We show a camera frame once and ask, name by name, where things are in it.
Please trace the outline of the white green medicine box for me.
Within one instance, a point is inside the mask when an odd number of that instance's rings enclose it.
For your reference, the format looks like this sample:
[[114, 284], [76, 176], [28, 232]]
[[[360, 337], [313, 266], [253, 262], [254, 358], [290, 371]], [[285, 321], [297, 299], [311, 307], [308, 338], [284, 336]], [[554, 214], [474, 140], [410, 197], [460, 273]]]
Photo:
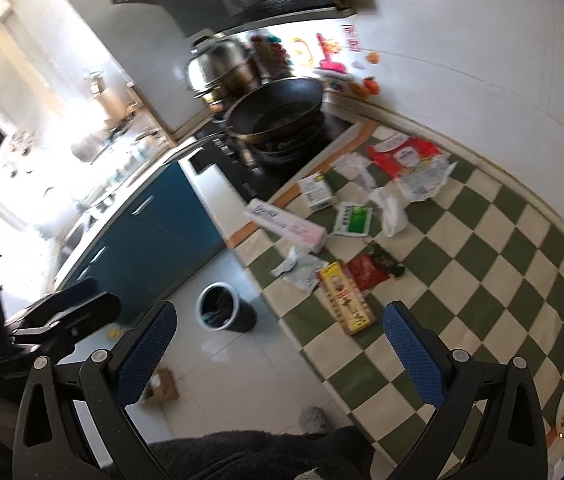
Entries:
[[321, 172], [299, 180], [297, 185], [303, 201], [311, 212], [317, 212], [336, 203], [336, 196]]

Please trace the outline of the small cardboard box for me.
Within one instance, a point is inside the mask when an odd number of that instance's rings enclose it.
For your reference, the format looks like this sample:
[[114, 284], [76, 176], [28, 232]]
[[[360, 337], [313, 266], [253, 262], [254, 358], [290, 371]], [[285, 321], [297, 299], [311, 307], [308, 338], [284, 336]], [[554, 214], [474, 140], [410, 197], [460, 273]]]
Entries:
[[175, 376], [168, 367], [158, 367], [147, 384], [144, 399], [148, 403], [165, 404], [180, 397]]

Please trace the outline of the grey crumpled wrapper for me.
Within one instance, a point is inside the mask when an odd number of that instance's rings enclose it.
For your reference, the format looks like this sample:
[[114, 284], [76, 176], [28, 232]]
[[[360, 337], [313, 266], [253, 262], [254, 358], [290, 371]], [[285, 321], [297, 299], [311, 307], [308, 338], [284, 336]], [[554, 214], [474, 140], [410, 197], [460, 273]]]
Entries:
[[319, 284], [319, 272], [328, 264], [327, 261], [312, 255], [307, 248], [293, 246], [271, 274], [273, 278], [281, 278], [302, 292], [310, 294]]

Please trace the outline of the yellow red box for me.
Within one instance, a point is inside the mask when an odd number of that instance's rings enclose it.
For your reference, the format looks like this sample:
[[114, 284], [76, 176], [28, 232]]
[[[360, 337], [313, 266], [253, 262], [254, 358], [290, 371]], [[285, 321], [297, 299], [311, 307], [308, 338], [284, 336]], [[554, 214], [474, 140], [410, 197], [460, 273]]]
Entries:
[[344, 263], [328, 264], [318, 272], [318, 278], [336, 321], [347, 335], [355, 335], [375, 323], [374, 313]]

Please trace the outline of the green white medicine sachet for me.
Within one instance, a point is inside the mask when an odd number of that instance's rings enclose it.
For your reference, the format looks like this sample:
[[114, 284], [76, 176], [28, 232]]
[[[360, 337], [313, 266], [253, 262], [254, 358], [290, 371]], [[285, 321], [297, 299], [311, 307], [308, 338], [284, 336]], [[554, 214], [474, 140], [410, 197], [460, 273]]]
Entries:
[[348, 237], [366, 237], [370, 233], [372, 208], [355, 203], [339, 204], [333, 234]]

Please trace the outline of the clear plastic wrapper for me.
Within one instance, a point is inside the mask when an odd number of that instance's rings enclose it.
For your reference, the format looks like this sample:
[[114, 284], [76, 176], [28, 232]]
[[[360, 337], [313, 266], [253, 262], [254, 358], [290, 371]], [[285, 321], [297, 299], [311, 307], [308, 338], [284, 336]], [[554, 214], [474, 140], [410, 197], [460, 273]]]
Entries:
[[370, 173], [370, 160], [358, 153], [340, 155], [332, 162], [331, 167], [349, 181], [357, 183], [367, 192], [378, 188], [377, 182]]

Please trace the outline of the green white checkered mat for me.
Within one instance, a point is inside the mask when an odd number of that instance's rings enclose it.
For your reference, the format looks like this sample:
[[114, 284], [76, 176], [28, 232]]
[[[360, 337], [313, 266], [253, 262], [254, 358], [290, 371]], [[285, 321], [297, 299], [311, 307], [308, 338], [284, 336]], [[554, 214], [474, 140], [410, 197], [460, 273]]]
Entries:
[[[365, 293], [381, 312], [404, 302], [450, 348], [488, 362], [526, 360], [544, 426], [552, 429], [564, 391], [564, 233], [526, 195], [461, 157], [439, 193], [405, 210], [408, 226], [386, 236], [330, 235], [326, 261], [346, 262], [371, 245], [404, 265]], [[433, 409], [424, 403], [374, 324], [348, 335], [324, 292], [299, 292], [273, 269], [288, 240], [250, 224], [231, 243], [301, 356], [348, 417], [389, 463], [402, 460]]]

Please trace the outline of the black gas stove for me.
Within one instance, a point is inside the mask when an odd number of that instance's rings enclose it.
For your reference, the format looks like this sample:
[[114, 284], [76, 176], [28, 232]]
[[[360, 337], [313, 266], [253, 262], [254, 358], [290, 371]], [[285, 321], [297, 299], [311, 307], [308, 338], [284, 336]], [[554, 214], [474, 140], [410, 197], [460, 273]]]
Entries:
[[322, 122], [312, 129], [306, 144], [266, 152], [257, 146], [242, 148], [236, 140], [224, 136], [205, 143], [191, 156], [190, 162], [195, 174], [216, 166], [246, 203], [254, 198], [269, 200], [351, 127], [351, 122], [324, 113]]

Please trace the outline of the black wok pan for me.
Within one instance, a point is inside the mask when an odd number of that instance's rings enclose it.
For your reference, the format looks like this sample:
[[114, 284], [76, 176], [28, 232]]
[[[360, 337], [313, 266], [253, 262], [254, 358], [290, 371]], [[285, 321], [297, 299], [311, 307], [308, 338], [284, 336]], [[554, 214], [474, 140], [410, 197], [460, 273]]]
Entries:
[[319, 79], [288, 77], [263, 84], [240, 98], [224, 117], [222, 129], [174, 151], [173, 164], [211, 141], [227, 141], [263, 154], [304, 146], [324, 122], [324, 86]]

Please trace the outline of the dark green vegetable leaf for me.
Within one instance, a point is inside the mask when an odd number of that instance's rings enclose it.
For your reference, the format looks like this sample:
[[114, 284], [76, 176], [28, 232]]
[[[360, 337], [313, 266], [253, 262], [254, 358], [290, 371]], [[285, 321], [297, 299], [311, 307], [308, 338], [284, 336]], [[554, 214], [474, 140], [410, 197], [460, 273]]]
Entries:
[[405, 272], [405, 267], [393, 258], [392, 255], [387, 252], [387, 250], [376, 242], [372, 242], [367, 246], [367, 254], [378, 267], [382, 269], [386, 274], [392, 276], [393, 278], [401, 278]]

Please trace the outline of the red white rice bag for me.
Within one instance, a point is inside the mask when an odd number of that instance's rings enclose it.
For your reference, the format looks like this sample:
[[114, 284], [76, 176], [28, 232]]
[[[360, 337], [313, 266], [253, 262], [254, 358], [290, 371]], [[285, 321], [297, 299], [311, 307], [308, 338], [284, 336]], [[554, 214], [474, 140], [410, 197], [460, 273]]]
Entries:
[[434, 143], [402, 132], [392, 133], [365, 150], [410, 203], [436, 196], [457, 167], [457, 162], [451, 162]]

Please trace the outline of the red snack packet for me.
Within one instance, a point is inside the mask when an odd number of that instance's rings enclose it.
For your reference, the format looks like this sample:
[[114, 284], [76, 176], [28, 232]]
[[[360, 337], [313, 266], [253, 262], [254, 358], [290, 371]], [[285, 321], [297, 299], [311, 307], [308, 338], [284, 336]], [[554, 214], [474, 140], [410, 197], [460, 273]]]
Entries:
[[369, 255], [352, 258], [346, 266], [361, 292], [372, 289], [390, 278], [390, 273], [379, 266]]

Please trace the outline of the white round trash bin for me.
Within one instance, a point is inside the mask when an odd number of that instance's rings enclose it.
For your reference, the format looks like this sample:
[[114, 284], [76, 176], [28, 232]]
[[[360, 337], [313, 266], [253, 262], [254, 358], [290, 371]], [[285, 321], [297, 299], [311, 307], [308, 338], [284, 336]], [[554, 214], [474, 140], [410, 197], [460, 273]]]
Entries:
[[255, 309], [225, 282], [212, 283], [199, 294], [195, 314], [199, 325], [209, 332], [247, 333], [257, 323]]

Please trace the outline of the long white pink box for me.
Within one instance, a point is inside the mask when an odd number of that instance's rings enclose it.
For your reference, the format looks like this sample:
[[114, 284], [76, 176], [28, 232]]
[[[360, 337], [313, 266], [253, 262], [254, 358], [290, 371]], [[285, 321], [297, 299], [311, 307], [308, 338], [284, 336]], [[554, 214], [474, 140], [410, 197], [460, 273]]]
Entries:
[[327, 237], [323, 226], [257, 198], [248, 203], [244, 216], [257, 226], [293, 242], [296, 246], [306, 248], [309, 252], [321, 252]]

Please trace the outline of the white plastic bag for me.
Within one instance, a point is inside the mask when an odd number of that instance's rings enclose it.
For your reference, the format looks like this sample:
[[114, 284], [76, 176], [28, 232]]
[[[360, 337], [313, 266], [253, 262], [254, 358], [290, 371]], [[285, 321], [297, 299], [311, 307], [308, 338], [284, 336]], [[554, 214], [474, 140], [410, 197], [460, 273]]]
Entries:
[[381, 211], [382, 232], [385, 236], [393, 237], [408, 226], [408, 216], [401, 203], [402, 195], [395, 185], [375, 188], [369, 198]]

